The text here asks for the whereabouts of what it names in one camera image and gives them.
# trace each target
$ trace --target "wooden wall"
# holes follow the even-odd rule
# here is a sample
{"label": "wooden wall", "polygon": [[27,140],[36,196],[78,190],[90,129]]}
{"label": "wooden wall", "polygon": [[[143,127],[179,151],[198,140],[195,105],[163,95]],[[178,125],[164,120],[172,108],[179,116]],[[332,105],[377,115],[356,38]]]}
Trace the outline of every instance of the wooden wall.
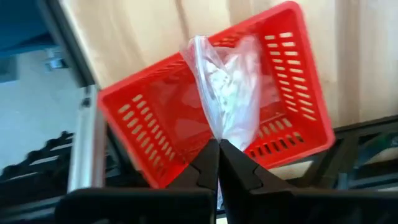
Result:
{"label": "wooden wall", "polygon": [[[281,0],[60,0],[106,87]],[[398,114],[398,1],[297,0],[334,127]]]}

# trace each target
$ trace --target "basket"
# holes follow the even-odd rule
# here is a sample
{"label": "basket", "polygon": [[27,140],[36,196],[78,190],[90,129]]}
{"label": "basket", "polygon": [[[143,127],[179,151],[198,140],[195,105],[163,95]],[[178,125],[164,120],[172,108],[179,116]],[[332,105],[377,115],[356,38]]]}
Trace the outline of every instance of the basket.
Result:
{"label": "basket", "polygon": [[[328,149],[335,137],[299,5],[282,3],[210,42],[234,47],[246,34],[260,40],[262,72],[272,76],[279,100],[260,109],[259,136],[244,153],[270,169]],[[171,183],[212,138],[180,54],[102,90],[98,104],[153,188]]]}

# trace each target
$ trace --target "plastic bag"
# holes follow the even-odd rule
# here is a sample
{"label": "plastic bag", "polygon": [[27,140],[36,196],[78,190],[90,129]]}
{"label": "plastic bag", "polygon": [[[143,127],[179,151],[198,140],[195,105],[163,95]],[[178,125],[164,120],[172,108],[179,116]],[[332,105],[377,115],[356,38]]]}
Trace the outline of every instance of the plastic bag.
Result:
{"label": "plastic bag", "polygon": [[260,47],[254,36],[235,48],[214,48],[206,37],[191,39],[180,53],[193,72],[202,108],[217,140],[227,139],[241,151],[259,128]]}
{"label": "plastic bag", "polygon": [[220,187],[220,180],[218,180],[218,190],[217,190],[217,210],[221,209],[221,206],[223,206],[223,193],[221,192],[221,187]]}

